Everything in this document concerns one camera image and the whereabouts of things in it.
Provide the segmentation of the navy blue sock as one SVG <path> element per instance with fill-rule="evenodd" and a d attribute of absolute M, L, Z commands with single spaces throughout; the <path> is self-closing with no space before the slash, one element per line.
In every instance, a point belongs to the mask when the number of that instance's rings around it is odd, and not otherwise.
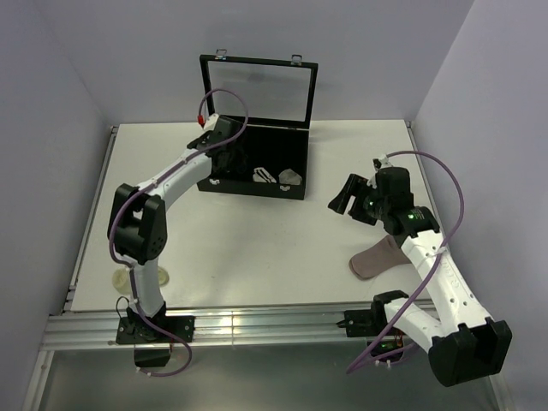
<path fill-rule="evenodd" d="M 244 173 L 247 170 L 248 156 L 241 146 L 224 146 L 215 151 L 212 157 L 214 173 Z"/>

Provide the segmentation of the white sock with dark stripes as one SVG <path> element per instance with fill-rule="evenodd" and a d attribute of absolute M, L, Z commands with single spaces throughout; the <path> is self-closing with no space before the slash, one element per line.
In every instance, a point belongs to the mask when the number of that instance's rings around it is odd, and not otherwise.
<path fill-rule="evenodd" d="M 263 167 L 253 169 L 252 179 L 254 182 L 277 184 L 277 180 Z"/>

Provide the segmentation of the grey sock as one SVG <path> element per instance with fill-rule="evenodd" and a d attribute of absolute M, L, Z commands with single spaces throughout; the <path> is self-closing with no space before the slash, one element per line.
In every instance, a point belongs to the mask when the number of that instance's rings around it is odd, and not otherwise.
<path fill-rule="evenodd" d="M 300 186 L 303 182 L 302 176 L 292 169 L 283 170 L 279 174 L 278 180 L 280 184 L 291 186 Z"/>

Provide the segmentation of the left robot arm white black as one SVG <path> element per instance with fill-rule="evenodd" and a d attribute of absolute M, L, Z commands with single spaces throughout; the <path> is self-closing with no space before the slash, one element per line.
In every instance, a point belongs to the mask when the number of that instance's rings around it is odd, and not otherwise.
<path fill-rule="evenodd" d="M 148 342 L 167 332 L 166 302 L 158 281 L 158 260 L 168 240 L 167 211 L 198 182 L 237 162 L 234 152 L 247 123 L 213 115 L 201 126 L 203 134 L 175 162 L 136 186 L 122 184 L 114 194 L 109 253 L 128 268 L 128 317 Z"/>

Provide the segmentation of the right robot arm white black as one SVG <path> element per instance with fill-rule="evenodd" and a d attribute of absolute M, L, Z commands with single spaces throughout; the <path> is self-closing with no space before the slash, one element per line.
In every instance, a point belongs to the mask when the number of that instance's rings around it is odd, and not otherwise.
<path fill-rule="evenodd" d="M 344 320 L 358 328 L 348 329 L 350 336 L 372 337 L 366 348 L 372 351 L 384 336 L 402 331 L 427 353 L 434 376 L 445 387 L 502 370 L 512 332 L 474 297 L 442 244 L 438 221 L 427 207 L 414 203 L 407 169 L 379 169 L 372 181 L 352 174 L 328 207 L 361 223 L 382 223 L 418 272 L 420 288 L 438 313 L 432 317 L 401 290 L 384 292 L 373 297 L 364 322 Z"/>

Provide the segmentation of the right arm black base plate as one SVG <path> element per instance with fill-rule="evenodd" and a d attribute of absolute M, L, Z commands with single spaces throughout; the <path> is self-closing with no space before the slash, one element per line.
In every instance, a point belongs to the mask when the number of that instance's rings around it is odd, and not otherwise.
<path fill-rule="evenodd" d="M 347 310 L 337 327 L 344 329 L 348 338 L 375 337 L 384 328 L 378 316 L 371 309 Z"/>

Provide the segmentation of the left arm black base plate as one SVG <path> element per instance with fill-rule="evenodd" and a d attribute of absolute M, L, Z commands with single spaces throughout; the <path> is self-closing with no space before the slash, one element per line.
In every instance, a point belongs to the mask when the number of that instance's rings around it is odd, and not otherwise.
<path fill-rule="evenodd" d="M 170 334 L 178 336 L 186 343 L 193 340 L 194 316 L 168 316 L 162 319 L 158 326 Z M 121 318 L 116 333 L 116 344 L 119 345 L 174 343 L 175 341 L 172 337 L 151 329 L 140 317 L 134 319 Z"/>

